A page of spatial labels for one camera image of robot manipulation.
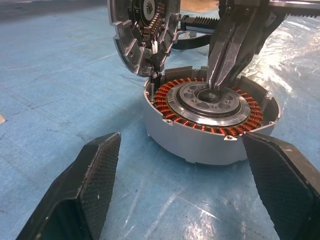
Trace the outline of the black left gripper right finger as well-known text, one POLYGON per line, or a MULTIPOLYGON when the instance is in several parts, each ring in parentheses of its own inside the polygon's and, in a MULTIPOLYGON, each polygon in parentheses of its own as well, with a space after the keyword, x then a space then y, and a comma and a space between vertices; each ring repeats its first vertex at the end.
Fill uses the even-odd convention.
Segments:
POLYGON ((242 135, 259 197, 281 240, 320 238, 320 172, 291 143, 242 135))

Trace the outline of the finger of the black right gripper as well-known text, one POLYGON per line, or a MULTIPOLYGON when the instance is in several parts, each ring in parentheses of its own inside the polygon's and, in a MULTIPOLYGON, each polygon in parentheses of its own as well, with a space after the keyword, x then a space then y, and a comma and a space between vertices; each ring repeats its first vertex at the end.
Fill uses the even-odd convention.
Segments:
POLYGON ((207 64, 207 85, 209 87, 213 87, 218 79, 235 28, 234 23, 220 24, 211 35, 207 64))
POLYGON ((268 15, 253 9, 249 15, 239 10, 223 17, 222 24, 234 24, 235 31, 229 43, 221 68, 221 87, 228 85, 252 60, 258 49, 268 15))

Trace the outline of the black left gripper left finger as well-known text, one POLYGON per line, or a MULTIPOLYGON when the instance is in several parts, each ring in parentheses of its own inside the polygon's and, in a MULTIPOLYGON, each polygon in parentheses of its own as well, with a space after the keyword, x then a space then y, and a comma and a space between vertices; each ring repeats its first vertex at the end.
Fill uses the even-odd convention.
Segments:
POLYGON ((85 144, 50 185, 19 240, 98 240, 112 199, 121 134, 85 144))

